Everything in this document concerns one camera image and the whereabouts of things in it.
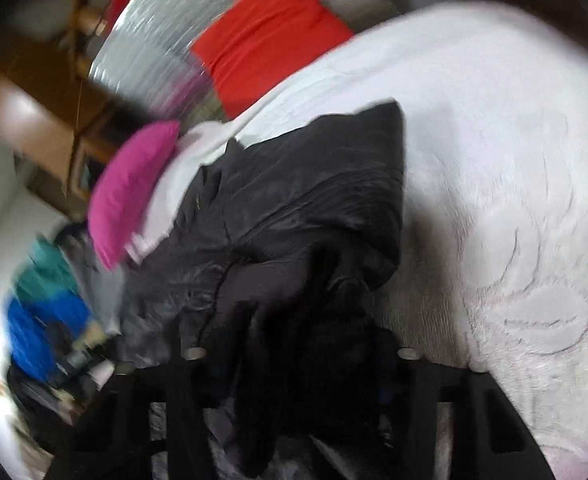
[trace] pink pillow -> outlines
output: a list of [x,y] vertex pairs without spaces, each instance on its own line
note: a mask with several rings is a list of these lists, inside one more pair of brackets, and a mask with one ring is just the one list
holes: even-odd
[[148,124],[129,139],[101,175],[87,214],[94,250],[108,269],[126,254],[156,180],[171,157],[179,121]]

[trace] mattress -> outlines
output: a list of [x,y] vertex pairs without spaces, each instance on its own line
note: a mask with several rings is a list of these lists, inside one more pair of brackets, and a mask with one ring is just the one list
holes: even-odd
[[588,53],[520,10],[431,7],[282,82],[202,162],[224,137],[389,99],[407,123],[403,260],[375,316],[433,361],[489,370],[556,478],[587,478]]

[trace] green fabric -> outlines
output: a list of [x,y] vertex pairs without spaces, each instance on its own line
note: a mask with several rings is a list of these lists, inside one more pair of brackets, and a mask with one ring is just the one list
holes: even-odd
[[30,260],[14,279],[20,303],[48,300],[65,291],[76,294],[76,280],[60,249],[42,236],[34,241]]

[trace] bed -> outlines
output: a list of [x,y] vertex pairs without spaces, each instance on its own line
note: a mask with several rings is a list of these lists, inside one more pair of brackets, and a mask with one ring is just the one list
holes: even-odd
[[290,76],[218,126],[199,163],[231,137],[246,146],[390,98],[407,120],[402,262],[375,316],[430,360],[489,370],[556,478],[586,479],[586,51],[510,7],[432,7]]

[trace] plastic wrap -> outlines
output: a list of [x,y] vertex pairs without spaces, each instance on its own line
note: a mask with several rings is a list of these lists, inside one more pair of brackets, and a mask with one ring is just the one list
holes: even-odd
[[[150,118],[202,120],[194,109],[213,87],[189,46],[232,2],[131,0],[94,60],[90,78]],[[355,30],[395,14],[389,0],[323,3]],[[207,113],[212,108],[210,103]]]

